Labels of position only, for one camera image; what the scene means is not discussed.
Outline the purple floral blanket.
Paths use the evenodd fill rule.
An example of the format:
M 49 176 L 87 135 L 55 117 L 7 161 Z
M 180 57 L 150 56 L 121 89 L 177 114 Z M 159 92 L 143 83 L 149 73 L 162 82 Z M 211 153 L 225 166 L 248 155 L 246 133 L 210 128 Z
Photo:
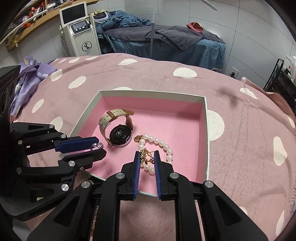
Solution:
M 50 64 L 39 62 L 33 56 L 26 56 L 20 61 L 20 73 L 15 87 L 13 102 L 11 103 L 10 122 L 18 116 L 37 90 L 38 85 L 54 73 L 57 68 Z

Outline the blue crumpled duvet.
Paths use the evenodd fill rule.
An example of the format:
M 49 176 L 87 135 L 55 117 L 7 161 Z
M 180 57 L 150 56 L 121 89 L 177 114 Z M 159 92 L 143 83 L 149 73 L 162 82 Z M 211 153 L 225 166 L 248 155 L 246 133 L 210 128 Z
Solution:
M 95 23 L 97 35 L 101 35 L 103 32 L 111 29 L 144 27 L 152 24 L 148 19 L 140 19 L 139 17 L 130 15 L 124 11 L 109 11 L 107 14 L 107 20 Z

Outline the white beauty machine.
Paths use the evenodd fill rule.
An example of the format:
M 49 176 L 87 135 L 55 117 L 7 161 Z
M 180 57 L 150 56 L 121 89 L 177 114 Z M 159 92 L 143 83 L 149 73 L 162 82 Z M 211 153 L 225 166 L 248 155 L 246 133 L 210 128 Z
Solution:
M 59 33 L 67 57 L 101 55 L 94 18 L 87 12 L 86 1 L 60 9 L 59 16 Z

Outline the blue massage bed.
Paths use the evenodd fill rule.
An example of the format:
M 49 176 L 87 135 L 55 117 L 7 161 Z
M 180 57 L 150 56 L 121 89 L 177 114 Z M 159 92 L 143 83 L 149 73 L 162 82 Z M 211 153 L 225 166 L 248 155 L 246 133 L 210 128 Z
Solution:
M 116 28 L 103 32 L 100 36 L 107 40 L 115 53 L 125 53 L 158 61 L 172 61 L 221 71 L 226 51 L 226 43 L 208 30 L 203 30 L 204 39 L 197 41 L 186 50 L 180 50 L 170 40 L 163 42 L 156 38 L 154 31 L 170 27 L 151 26 Z

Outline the gold chain charm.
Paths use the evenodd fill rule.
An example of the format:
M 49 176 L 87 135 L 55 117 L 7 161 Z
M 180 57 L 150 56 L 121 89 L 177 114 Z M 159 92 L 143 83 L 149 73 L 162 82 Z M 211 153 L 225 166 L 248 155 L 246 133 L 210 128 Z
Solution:
M 138 135 L 134 137 L 134 142 L 138 143 L 138 151 L 140 152 L 140 164 L 142 167 L 147 165 L 148 163 L 154 164 L 154 158 L 152 153 L 147 150 L 145 147 L 146 139 L 143 135 Z

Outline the dark grey towel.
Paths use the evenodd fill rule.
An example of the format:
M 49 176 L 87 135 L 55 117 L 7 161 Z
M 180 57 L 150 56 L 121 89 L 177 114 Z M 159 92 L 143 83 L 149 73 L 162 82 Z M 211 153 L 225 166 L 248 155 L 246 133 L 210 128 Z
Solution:
M 197 33 L 182 26 L 165 27 L 154 31 L 157 39 L 163 42 L 170 40 L 180 50 L 186 50 L 197 41 L 204 39 L 202 33 Z

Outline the red folded cloth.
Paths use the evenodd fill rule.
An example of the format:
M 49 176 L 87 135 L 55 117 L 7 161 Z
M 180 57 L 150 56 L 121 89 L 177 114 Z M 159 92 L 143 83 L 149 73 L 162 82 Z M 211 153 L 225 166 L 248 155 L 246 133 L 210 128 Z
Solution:
M 204 28 L 197 22 L 191 22 L 187 24 L 187 28 L 193 30 L 196 33 L 202 33 Z

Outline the pink polka dot bedsheet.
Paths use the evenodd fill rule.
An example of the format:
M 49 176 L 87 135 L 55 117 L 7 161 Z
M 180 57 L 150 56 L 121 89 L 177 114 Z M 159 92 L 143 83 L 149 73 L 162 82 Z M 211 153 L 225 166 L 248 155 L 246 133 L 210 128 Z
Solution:
M 250 80 L 128 54 L 57 59 L 18 121 L 50 123 L 67 135 L 90 102 L 82 137 L 104 141 L 98 122 L 109 110 L 134 112 L 134 135 L 164 141 L 174 170 L 212 180 L 275 240 L 291 216 L 295 115 L 277 93 Z

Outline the mint green pink jewelry box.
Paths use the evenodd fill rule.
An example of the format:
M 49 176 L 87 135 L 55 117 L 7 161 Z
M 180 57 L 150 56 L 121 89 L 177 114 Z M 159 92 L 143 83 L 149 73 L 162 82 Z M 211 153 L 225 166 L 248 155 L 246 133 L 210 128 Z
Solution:
M 133 160 L 138 150 L 134 139 L 123 147 L 110 146 L 100 133 L 98 122 L 109 110 L 128 109 L 132 116 L 132 136 L 143 135 L 148 151 L 158 151 L 162 161 L 175 172 L 202 183 L 209 176 L 209 138 L 206 98 L 198 95 L 140 90 L 101 90 L 78 119 L 71 136 L 97 137 L 107 151 L 106 157 L 93 165 L 89 173 L 99 179 L 121 170 Z M 106 129 L 106 136 L 125 117 Z

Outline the beige strap wrist watch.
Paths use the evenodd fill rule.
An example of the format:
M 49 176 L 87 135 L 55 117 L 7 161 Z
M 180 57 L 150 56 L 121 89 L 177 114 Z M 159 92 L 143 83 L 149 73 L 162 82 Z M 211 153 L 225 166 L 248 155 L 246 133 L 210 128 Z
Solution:
M 134 129 L 131 116 L 134 112 L 128 109 L 113 109 L 107 111 L 99 120 L 98 125 L 100 133 L 107 141 L 107 143 L 112 147 L 123 147 L 126 146 L 132 139 L 132 132 Z M 125 117 L 125 124 L 118 124 L 115 126 L 109 134 L 106 136 L 107 127 L 117 120 L 118 118 Z

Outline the black trolley cart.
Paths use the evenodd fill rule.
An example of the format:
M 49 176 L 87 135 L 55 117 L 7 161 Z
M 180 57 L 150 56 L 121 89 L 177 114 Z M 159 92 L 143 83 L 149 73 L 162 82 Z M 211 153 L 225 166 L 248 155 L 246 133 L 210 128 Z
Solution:
M 263 90 L 265 92 L 279 93 L 295 113 L 295 85 L 282 70 L 283 66 L 284 60 L 278 59 Z

